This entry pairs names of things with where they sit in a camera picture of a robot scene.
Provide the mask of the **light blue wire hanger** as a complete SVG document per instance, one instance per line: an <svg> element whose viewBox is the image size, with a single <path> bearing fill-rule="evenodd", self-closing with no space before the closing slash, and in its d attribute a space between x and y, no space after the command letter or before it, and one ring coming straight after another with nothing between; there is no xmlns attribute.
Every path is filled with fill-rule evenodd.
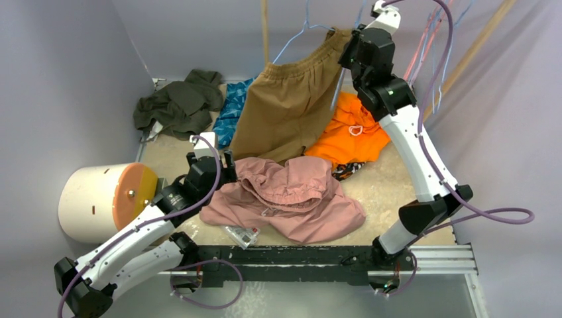
<svg viewBox="0 0 562 318"><path fill-rule="evenodd" d="M341 88L345 79L345 73L346 73L346 69L342 68L338 77L338 81L337 81L337 85L332 97L332 101L331 101L331 105L330 105L330 111L333 113L336 109L336 104L337 104L337 100L339 98L339 94L341 92Z"/></svg>

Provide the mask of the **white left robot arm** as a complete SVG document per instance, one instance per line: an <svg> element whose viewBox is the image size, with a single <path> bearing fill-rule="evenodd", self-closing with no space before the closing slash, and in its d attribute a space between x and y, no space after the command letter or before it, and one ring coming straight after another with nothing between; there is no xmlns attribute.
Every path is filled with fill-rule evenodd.
<svg viewBox="0 0 562 318"><path fill-rule="evenodd" d="M54 265L60 308L75 317L100 317L118 297L164 270L188 271L201 258L199 246L184 232L184 221L208 205L221 186L237 181L230 150L187 155L190 170L163 187L144 210L108 241L76 260Z"/></svg>

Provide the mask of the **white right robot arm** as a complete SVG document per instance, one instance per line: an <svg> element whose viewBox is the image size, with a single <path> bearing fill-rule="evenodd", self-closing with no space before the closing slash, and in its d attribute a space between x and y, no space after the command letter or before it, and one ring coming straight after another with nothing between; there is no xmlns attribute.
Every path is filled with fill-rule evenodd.
<svg viewBox="0 0 562 318"><path fill-rule="evenodd" d="M473 197L441 161L430 140L421 144L425 128L408 83L392 73L395 43L381 28L361 25L352 31L339 59L350 70L362 106L382 127L410 174L415 200L398 210L398 220L372 242L372 261L389 269L399 255L430 228L442 224L461 208L460 199Z"/></svg>

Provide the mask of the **pink shorts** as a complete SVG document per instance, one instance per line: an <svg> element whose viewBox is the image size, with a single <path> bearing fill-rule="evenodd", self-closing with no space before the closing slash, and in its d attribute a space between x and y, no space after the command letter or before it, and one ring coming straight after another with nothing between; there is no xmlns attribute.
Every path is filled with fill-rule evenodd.
<svg viewBox="0 0 562 318"><path fill-rule="evenodd" d="M200 211L205 224L270 225L296 244L314 244L342 238L366 221L362 205L344 194L327 160L301 156L279 164L245 158L235 166L238 180L223 185ZM276 214L261 216L267 207L275 208Z"/></svg>

